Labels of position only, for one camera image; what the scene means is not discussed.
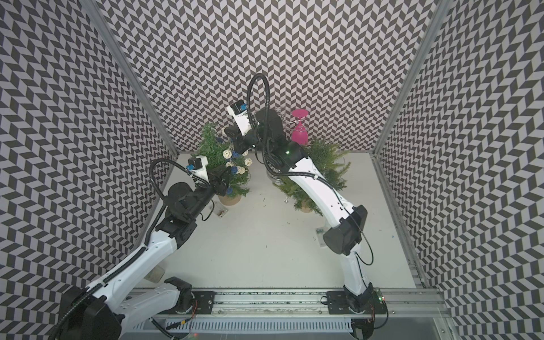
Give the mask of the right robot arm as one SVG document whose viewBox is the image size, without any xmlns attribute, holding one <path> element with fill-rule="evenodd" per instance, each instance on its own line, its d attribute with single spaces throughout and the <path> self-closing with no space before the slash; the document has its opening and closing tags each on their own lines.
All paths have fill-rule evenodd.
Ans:
<svg viewBox="0 0 544 340">
<path fill-rule="evenodd" d="M 286 139 L 281 119 L 270 108 L 271 90 L 266 75 L 254 75 L 246 94 L 246 99 L 228 106 L 235 125 L 226 128 L 225 134 L 232 140 L 234 151 L 242 154 L 252 149 L 262 153 L 268 174 L 290 179 L 317 205 L 330 226 L 323 235 L 324 243 L 341 257 L 348 308 L 356 314 L 385 311 L 383 299 L 363 272 L 367 263 L 360 252 L 361 243 L 367 240 L 367 209 L 348 202 L 321 174 L 303 147 Z"/>
</svg>

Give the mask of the blue and white ball garland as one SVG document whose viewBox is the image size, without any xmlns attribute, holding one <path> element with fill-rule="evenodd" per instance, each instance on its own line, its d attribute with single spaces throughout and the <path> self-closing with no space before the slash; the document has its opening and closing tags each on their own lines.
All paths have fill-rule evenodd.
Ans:
<svg viewBox="0 0 544 340">
<path fill-rule="evenodd" d="M 252 160 L 248 157 L 248 151 L 239 153 L 235 150 L 234 140 L 227 134 L 227 127 L 220 129 L 217 141 L 222 145 L 222 161 L 226 167 L 231 168 L 227 198 L 241 198 L 249 193 L 248 183 L 251 178 L 249 167 Z"/>
</svg>

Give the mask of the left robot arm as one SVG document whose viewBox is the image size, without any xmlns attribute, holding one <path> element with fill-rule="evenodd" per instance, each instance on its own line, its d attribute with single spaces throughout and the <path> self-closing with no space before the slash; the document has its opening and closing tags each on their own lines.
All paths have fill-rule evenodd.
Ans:
<svg viewBox="0 0 544 340">
<path fill-rule="evenodd" d="M 195 187 L 181 182 L 163 194 L 157 184 L 152 185 L 163 206 L 142 243 L 104 276 L 85 288 L 72 287 L 62 295 L 59 318 L 50 339 L 119 339 L 134 326 L 164 311 L 190 316 L 196 313 L 198 300 L 191 284 L 177 277 L 166 279 L 159 287 L 135 298 L 128 296 L 137 283 L 188 241 L 198 225 L 198 217 L 213 197 L 226 194 L 231 168 L 208 170 L 207 164 L 205 157 L 191 158 L 187 167 L 172 162 L 194 180 Z"/>
</svg>

